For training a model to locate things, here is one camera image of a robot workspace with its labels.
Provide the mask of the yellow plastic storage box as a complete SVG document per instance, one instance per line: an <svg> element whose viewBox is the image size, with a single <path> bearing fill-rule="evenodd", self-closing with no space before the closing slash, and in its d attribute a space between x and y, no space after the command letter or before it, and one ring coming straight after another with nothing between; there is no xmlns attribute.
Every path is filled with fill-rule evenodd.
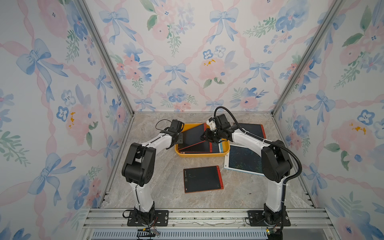
<svg viewBox="0 0 384 240"><path fill-rule="evenodd" d="M200 125L200 124L185 124L184 130L182 131L182 133L191 129L191 128L194 128L198 125ZM215 158L215 157L224 157L226 155L226 154L220 153L219 149L216 153L182 154L182 153L179 153L179 151L178 151L178 144L175 145L175 152L182 158L208 158L208 157L214 157Z"/></svg>

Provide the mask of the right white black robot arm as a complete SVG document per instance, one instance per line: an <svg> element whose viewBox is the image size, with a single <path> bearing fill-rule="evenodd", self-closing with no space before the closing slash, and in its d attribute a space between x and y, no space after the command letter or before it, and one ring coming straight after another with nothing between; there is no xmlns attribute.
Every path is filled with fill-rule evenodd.
<svg viewBox="0 0 384 240"><path fill-rule="evenodd" d="M224 114L210 118L206 124L208 128L201 135L202 140L217 144L220 141L230 141L252 150L261 157L262 173L269 180L262 219L270 226L283 224L286 219L287 177L293 168L283 144L254 135L238 122L232 126Z"/></svg>

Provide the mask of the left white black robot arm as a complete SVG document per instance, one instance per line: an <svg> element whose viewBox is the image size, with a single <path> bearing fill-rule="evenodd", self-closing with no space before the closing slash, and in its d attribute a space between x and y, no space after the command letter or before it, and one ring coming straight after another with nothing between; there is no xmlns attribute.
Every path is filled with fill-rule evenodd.
<svg viewBox="0 0 384 240"><path fill-rule="evenodd" d="M153 139L143 143L132 143L122 167L122 176L130 184L134 196L134 211L150 221L155 214L155 202L151 196L149 182L153 177L156 155L169 150L183 141L182 131L185 124L172 120L171 125Z"/></svg>

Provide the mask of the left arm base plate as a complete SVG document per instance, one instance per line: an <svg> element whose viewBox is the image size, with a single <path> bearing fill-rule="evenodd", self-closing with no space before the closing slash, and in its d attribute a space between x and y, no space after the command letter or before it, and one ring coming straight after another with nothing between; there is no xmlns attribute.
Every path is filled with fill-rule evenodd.
<svg viewBox="0 0 384 240"><path fill-rule="evenodd" d="M128 227L167 227L169 222L168 210L155 210L154 212L143 213L136 209L130 210L129 215L123 213L127 219Z"/></svg>

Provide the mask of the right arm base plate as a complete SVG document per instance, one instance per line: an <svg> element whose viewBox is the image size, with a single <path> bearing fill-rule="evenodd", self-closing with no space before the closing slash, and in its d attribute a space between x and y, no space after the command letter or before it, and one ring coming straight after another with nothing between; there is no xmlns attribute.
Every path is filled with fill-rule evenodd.
<svg viewBox="0 0 384 240"><path fill-rule="evenodd" d="M284 227L291 226L287 212L285 212L283 217L282 211L274 213L264 210L249 210L247 211L247 215L249 224L252 227L280 227L282 223L284 224Z"/></svg>

